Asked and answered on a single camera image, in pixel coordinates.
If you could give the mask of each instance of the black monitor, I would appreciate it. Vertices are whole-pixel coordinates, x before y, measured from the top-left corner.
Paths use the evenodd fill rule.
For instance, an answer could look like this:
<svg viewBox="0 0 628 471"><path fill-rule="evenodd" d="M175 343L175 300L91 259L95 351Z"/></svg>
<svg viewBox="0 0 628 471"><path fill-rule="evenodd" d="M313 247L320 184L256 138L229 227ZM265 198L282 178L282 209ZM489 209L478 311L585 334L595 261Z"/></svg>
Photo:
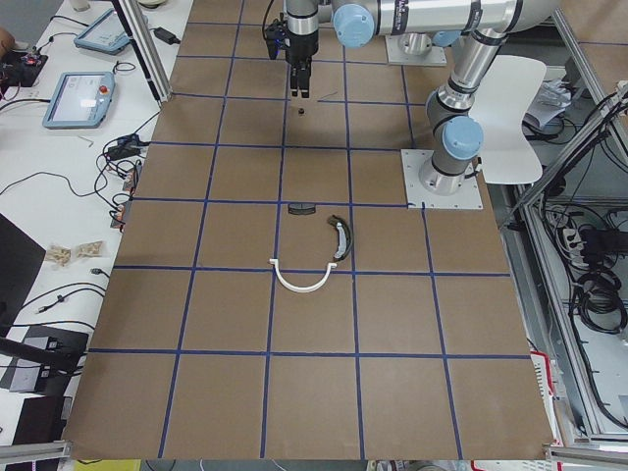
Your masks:
<svg viewBox="0 0 628 471"><path fill-rule="evenodd" d="M22 342L6 339L37 278L44 255L45 250L37 242L0 214L0 354L14 358L0 380L0 388L10 390L16 383L14 378L24 377L26 388L14 391L58 395L76 371L88 335L36 326L28 329ZM21 366L18 360L41 365L41 369L16 368Z"/></svg>
<svg viewBox="0 0 628 471"><path fill-rule="evenodd" d="M0 214L0 338L6 337L35 283L46 251Z"/></svg>

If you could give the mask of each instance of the brown cardboard surface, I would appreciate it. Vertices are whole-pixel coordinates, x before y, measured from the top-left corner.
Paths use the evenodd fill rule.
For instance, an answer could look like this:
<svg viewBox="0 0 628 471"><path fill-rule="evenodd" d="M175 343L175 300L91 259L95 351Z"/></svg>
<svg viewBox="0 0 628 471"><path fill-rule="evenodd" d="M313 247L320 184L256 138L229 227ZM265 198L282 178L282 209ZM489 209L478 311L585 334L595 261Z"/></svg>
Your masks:
<svg viewBox="0 0 628 471"><path fill-rule="evenodd" d="M355 208L353 214L358 270L428 271L425 227L418 211L360 207Z"/></svg>
<svg viewBox="0 0 628 471"><path fill-rule="evenodd" d="M626 2L562 0L560 8L578 41L626 43Z"/></svg>
<svg viewBox="0 0 628 471"><path fill-rule="evenodd" d="M360 367L369 458L456 459L441 360L367 358Z"/></svg>
<svg viewBox="0 0 628 471"><path fill-rule="evenodd" d="M280 149L221 147L216 154L210 197L233 201L276 200L281 160Z"/></svg>
<svg viewBox="0 0 628 471"><path fill-rule="evenodd" d="M345 150L287 149L284 156L285 201L348 202Z"/></svg>
<svg viewBox="0 0 628 471"><path fill-rule="evenodd" d="M172 355L89 353L64 431L73 458L157 456L174 363Z"/></svg>
<svg viewBox="0 0 628 471"><path fill-rule="evenodd" d="M67 429L74 456L540 456L550 430L486 188L484 211L405 204L398 149L432 146L421 104L446 70L402 74L383 38L344 51L326 26L312 98L290 97L265 7L194 4ZM290 215L293 201L316 214ZM321 289L289 291L269 259L318 281L333 214L353 250Z"/></svg>
<svg viewBox="0 0 628 471"><path fill-rule="evenodd" d="M214 149L151 144L135 196L203 199Z"/></svg>
<svg viewBox="0 0 628 471"><path fill-rule="evenodd" d="M405 205L405 181L398 151L352 151L353 200Z"/></svg>
<svg viewBox="0 0 628 471"><path fill-rule="evenodd" d="M338 230L327 222L330 216L349 220L348 210L340 206L319 206L316 214L295 216L282 208L278 258L282 269L325 270L338 249ZM350 267L351 256L340 262Z"/></svg>
<svg viewBox="0 0 628 471"><path fill-rule="evenodd" d="M529 350L511 279L441 277L437 289L447 351L523 355Z"/></svg>
<svg viewBox="0 0 628 471"><path fill-rule="evenodd" d="M269 390L270 456L357 459L355 361L273 358Z"/></svg>
<svg viewBox="0 0 628 471"><path fill-rule="evenodd" d="M216 142L223 100L220 98L175 96L165 103L153 139L165 142Z"/></svg>
<svg viewBox="0 0 628 471"><path fill-rule="evenodd" d="M350 101L405 103L401 67L347 64L346 79Z"/></svg>
<svg viewBox="0 0 628 471"><path fill-rule="evenodd" d="M297 286L310 286L320 275L286 275ZM351 277L332 275L309 296L275 287L273 350L343 352L355 349Z"/></svg>
<svg viewBox="0 0 628 471"><path fill-rule="evenodd" d="M268 204L213 204L205 217L199 266L268 267L276 212Z"/></svg>
<svg viewBox="0 0 628 471"><path fill-rule="evenodd" d="M350 103L348 109L352 147L397 150L412 147L405 106Z"/></svg>
<svg viewBox="0 0 628 471"><path fill-rule="evenodd" d="M441 352L428 277L359 276L356 282L362 351Z"/></svg>
<svg viewBox="0 0 628 471"><path fill-rule="evenodd" d="M177 348L188 286L188 271L114 270L90 346Z"/></svg>
<svg viewBox="0 0 628 471"><path fill-rule="evenodd" d="M227 58L179 57L170 83L175 93L223 96L232 61ZM204 74L194 71L203 70Z"/></svg>
<svg viewBox="0 0 628 471"><path fill-rule="evenodd" d="M179 55L232 57L236 33L237 26L233 25L187 25Z"/></svg>
<svg viewBox="0 0 628 471"><path fill-rule="evenodd" d="M229 99L220 141L225 144L281 145L283 101Z"/></svg>
<svg viewBox="0 0 628 471"><path fill-rule="evenodd" d="M190 266L202 210L201 203L136 201L116 263Z"/></svg>
<svg viewBox="0 0 628 471"><path fill-rule="evenodd" d="M592 0L563 0L561 10L606 94L628 77L628 4ZM619 121L628 129L628 118Z"/></svg>
<svg viewBox="0 0 628 471"><path fill-rule="evenodd" d="M271 281L268 273L196 273L183 346L190 350L266 349Z"/></svg>
<svg viewBox="0 0 628 471"><path fill-rule="evenodd" d="M263 358L183 358L164 457L257 457L263 390Z"/></svg>
<svg viewBox="0 0 628 471"><path fill-rule="evenodd" d="M341 103L292 98L286 121L287 145L346 147L346 119Z"/></svg>
<svg viewBox="0 0 628 471"><path fill-rule="evenodd" d="M451 360L449 369L465 456L545 458L541 444L551 444L552 437L530 361Z"/></svg>

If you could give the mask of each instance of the metal frame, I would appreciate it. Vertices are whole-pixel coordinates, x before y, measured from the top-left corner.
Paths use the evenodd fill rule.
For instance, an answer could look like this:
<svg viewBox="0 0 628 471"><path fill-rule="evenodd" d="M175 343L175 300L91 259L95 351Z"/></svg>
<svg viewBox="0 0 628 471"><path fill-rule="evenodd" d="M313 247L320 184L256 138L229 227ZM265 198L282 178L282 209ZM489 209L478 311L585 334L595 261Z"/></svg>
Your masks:
<svg viewBox="0 0 628 471"><path fill-rule="evenodd" d="M576 66L582 74L582 78L586 86L591 91L593 98L596 100L596 102L602 101L606 97L606 93L602 89L600 81L598 80L595 71L591 67L591 64L589 63L586 56L584 55L584 52L578 45L573 30L567 23L561 11L557 10L553 15L553 18L556 27L563 37L568 51L570 52L576 63ZM568 313L566 312L564 307L563 296L561 295L559 287L554 280L555 270L553 270L551 267L551 260L554 254L553 252L551 252L550 245L547 243L547 235L545 233L545 229L542 226L541 220L536 213L536 209L532 206L542 196L542 193L557 175L559 169L567 161L569 161L573 152L592 136L595 128L602 122L603 117L607 113L607 110L610 106L613 105L613 102L615 101L616 100L610 100L610 103L602 107L602 109L597 112L594 117L592 117L592 119L580 130L580 132L576 134L576 137L572 139L562 149L556 161L546 169L544 175L540 180L538 180L532 186L518 186L517 189L519 194L516 200L516 204L514 204L510 209L501 227L503 228L509 221L512 220L515 212L520 211L520 214L526 223L528 235L532 244L532 249L535 253L540 270L540 275L543 279L543 285L546 289L550 311L549 314L553 314L552 319L556 321L561 339L564 340L564 342L560 346L560 349L564 351L564 353L566 353L566 357L569 363L568 366L570 366L571 370L570 375L573 375L573 377L570 376L570 378L572 378L572 381L575 380L572 385L567 385L567 387L571 388L572 393L576 393L570 395L578 396L574 399L574 403L577 403L579 407L582 407L582 419L585 422L585 427L590 433L588 444L583 446L582 448L552 447L549 449L548 457L552 460L562 462L628 469L628 453L623 450L628 450L628 447L626 447L626 444L628 443L628 436L613 433L608 434L604 432L605 426L602 423L601 415L598 412L597 406L593 400L593 391L591 385L589 384L586 369L580 356L580 352L577 348L576 339L571 329ZM624 129L622 126L611 126L611 129L614 130L611 132L613 138L616 139L617 143L620 143L622 141L628 141L626 129ZM604 198L596 200L596 203L598 204L612 204L613 202L617 203L618 201ZM535 321L540 324L540 328L542 329L545 324L543 313L535 312L533 315L536 315L537 319ZM547 333L543 333L542 338L544 342L546 340L552 342L552 339L549 338ZM553 353L556 354L553 347L554 345L550 345L549 351L553 351ZM573 440L566 440L565 442L568 445L575 443L575 441ZM620 449L622 451L604 451L599 447L601 443L606 443L607 445L615 444L617 446L617 449Z"/></svg>
<svg viewBox="0 0 628 471"><path fill-rule="evenodd" d="M0 465L26 463L43 459L67 458L70 456L70 442L51 444L0 446Z"/></svg>
<svg viewBox="0 0 628 471"><path fill-rule="evenodd" d="M136 0L112 0L137 56L155 100L165 102L172 97L168 75L159 59L150 31Z"/></svg>

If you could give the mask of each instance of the blue tape grid line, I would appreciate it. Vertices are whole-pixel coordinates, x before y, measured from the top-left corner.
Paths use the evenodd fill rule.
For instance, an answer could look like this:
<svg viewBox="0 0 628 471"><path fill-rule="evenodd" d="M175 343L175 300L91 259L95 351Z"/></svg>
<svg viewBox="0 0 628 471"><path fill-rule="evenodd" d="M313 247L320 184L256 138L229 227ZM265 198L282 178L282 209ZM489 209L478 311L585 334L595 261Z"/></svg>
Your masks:
<svg viewBox="0 0 628 471"><path fill-rule="evenodd" d="M234 268L234 267L170 267L161 265L114 265L116 270L173 270L173 271L196 271L196 272L236 272L236 273L271 273L270 268ZM296 268L283 268L282 273L296 273L306 275L324 275L325 270L307 270ZM334 275L357 275L357 276L389 276L389 277L449 277L449 278L510 278L507 273L453 273L453 272L378 272L363 270L334 270Z"/></svg>
<svg viewBox="0 0 628 471"><path fill-rule="evenodd" d="M203 94L203 93L189 93L189 92L182 92L182 91L176 91L173 92L173 95L177 95L177 96L188 96L190 98L213 98L213 99L224 99L224 98L228 98L230 100L240 100L240 101L283 101L283 102L290 102L290 99L288 97L286 98L271 98L271 97L263 97L263 96L230 96L230 95L208 95L208 94ZM425 106L425 103L408 103L407 101L405 103L400 102L400 101L359 101L359 100L349 100L349 101L345 101L345 100L328 100L328 99L320 99L317 101L317 103L336 103L336 104L344 104L344 103L349 103L351 105L385 105L385 106L405 106L405 107L410 107L410 106L418 106L418 107L423 107Z"/></svg>
<svg viewBox="0 0 628 471"><path fill-rule="evenodd" d="M348 96L349 90L347 87L348 78L346 72L346 49L342 49L342 81L344 82L344 125L346 132L346 165L347 165L347 179L349 190L349 223L354 228L355 222L353 218L353 174L351 172L351 124L349 119L349 105ZM362 414L362 377L360 370L360 333L358 322L358 306L357 306L357 280L355 276L355 245L351 247L351 296L353 298L353 339L355 343L355 393L357 401L357 431L358 431L358 443L360 449L360 459L365 459L365 447L364 447L364 419Z"/></svg>
<svg viewBox="0 0 628 471"><path fill-rule="evenodd" d="M289 84L289 69L286 70L286 89L284 95L288 98L288 84ZM284 121L282 127L282 153L279 166L279 187L277 189L277 213L275 215L275 244L273 247L273 258L278 258L279 243L280 243L280 226L282 221L282 192L284 182L284 164L286 161L286 122L288 119L288 100L284 104ZM268 336L266 338L266 364L264 369L264 397L262 402L262 427L261 427L261 440L259 457L264 458L266 456L266 430L268 423L268 389L270 388L270 375L271 375L271 350L273 342L273 321L275 315L275 286L277 285L277 275L275 271L272 272L271 281L271 298L270 309L268 313Z"/></svg>
<svg viewBox="0 0 628 471"><path fill-rule="evenodd" d="M462 443L460 441L460 432L458 430L458 419L455 415L455 403L453 401L453 390L451 387L451 375L449 374L449 364L447 362L445 331L443 329L443 320L441 318L441 308L439 305L439 294L436 286L436 276L434 274L434 262L432 260L432 245L430 244L430 233L428 231L428 219L425 214L425 204L421 209L421 217L423 219L423 230L425 231L425 245L428 252L428 264L430 266L430 278L432 280L432 294L434 296L434 307L436 308L437 323L439 326L439 337L441 339L441 349L443 351L443 366L445 368L445 382L447 387L447 396L449 399L449 408L451 410L451 425L453 426L453 434L455 437L455 446L458 452L458 459L463 459Z"/></svg>
<svg viewBox="0 0 628 471"><path fill-rule="evenodd" d="M132 355L190 355L190 356L283 356L311 358L418 358L447 360L529 360L530 355L491 355L464 353L386 353L377 351L268 351L268 350L203 350L197 348L102 348L92 347L89 353Z"/></svg>
<svg viewBox="0 0 628 471"><path fill-rule="evenodd" d="M242 19L242 12L244 11L244 1L245 0L240 0L240 6L239 6L239 18L238 18L238 22L241 21ZM233 55L236 54L236 45L237 45L237 37L239 35L239 28L240 26L238 25L236 30L235 30L235 40L234 40L234 49L233 49ZM229 90L229 86L231 83L231 78L232 78L232 74L234 71L234 62L235 59L231 59L231 63L229 66L229 73L227 75L227 84L225 85L225 95L227 95L228 90ZM225 117L225 109L227 107L227 100L223 99L223 106L221 108L221 112L220 112L220 120L218 123L218 130L216 132L216 142L220 142L220 133L223 127L223 119ZM207 187L205 190L205 199L209 200L209 192L211 189L211 185L212 185L212 181L213 181L213 177L214 177L214 169L216 166L216 154L218 153L218 147L214 147L214 155L213 155L213 159L212 159L212 166L210 169L210 173L209 173L209 178L207 180ZM209 206L209 203L207 201L205 201L203 203L203 212L201 215L201 220L200 220L200 225L198 228L198 237L196 240L196 247L194 249L194 258L193 258L193 263L192 263L192 269L190 271L190 276L189 276L189 285L187 287L187 295L185 298L185 306L184 306L184 310L183 310L183 318L182 318L182 322L181 322L181 328L180 328L180 332L179 332L179 341L178 341L178 346L177 346L177 350L181 350L183 348L183 337L185 335L185 324L187 321L187 314L189 312L189 304L191 301L191 296L192 296L192 289L194 287L194 277L196 275L196 266L198 263L198 255L200 253L200 246L201 246L201 241L203 238L203 230L205 227L205 218L207 216L207 208ZM175 365L173 367L173 375L172 375L172 380L170 383L170 392L168 394L168 405L166 407L166 414L164 417L164 426L162 429L162 436L161 436L161 442L159 444L159 453L158 453L158 457L159 458L163 458L164 456L164 449L166 447L166 439L168 438L168 429L170 426L170 414L172 412L172 407L173 407L173 399L175 396L175 388L177 386L177 375L179 373L179 362L181 360L181 354L177 353L176 357L175 357Z"/></svg>

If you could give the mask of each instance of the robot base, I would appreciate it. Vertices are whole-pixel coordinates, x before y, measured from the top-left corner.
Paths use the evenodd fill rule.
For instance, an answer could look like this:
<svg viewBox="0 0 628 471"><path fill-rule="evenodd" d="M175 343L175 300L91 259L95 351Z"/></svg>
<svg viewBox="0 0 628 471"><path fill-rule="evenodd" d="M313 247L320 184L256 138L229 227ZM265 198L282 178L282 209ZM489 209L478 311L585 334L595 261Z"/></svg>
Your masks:
<svg viewBox="0 0 628 471"><path fill-rule="evenodd" d="M389 64L402 66L444 67L447 65L445 50L442 47L431 46L426 54L417 56L406 54L399 47L399 36L386 36L386 50L389 54Z"/></svg>
<svg viewBox="0 0 628 471"><path fill-rule="evenodd" d="M460 189L449 196L432 193L423 186L419 179L419 171L423 163L432 158L433 153L432 150L401 150L408 207L421 209L425 205L427 209L483 209L482 197L475 177L465 180ZM472 171L473 168L469 165L467 173L470 174Z"/></svg>

